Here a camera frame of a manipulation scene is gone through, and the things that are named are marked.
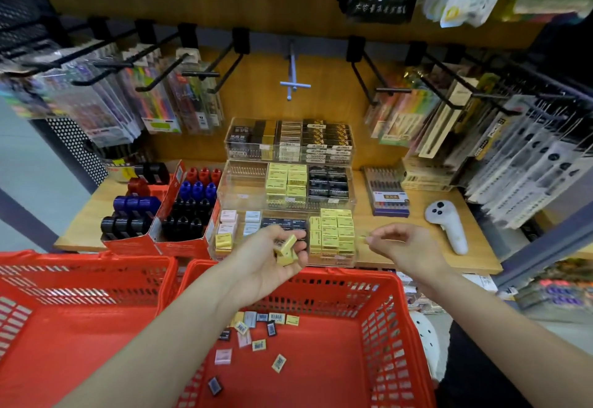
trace metal peg hook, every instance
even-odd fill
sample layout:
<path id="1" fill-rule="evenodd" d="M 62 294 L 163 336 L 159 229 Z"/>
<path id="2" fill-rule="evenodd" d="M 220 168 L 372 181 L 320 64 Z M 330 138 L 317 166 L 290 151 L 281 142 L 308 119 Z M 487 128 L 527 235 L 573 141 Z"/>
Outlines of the metal peg hook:
<path id="1" fill-rule="evenodd" d="M 309 84 L 300 84 L 297 83 L 297 65 L 295 63 L 295 52 L 294 52 L 294 43 L 291 40 L 290 42 L 290 63 L 288 64 L 288 80 L 290 82 L 280 82 L 280 85 L 284 87 L 288 87 L 288 96 L 286 97 L 287 100 L 292 100 L 292 92 L 296 91 L 297 88 L 311 88 Z"/>

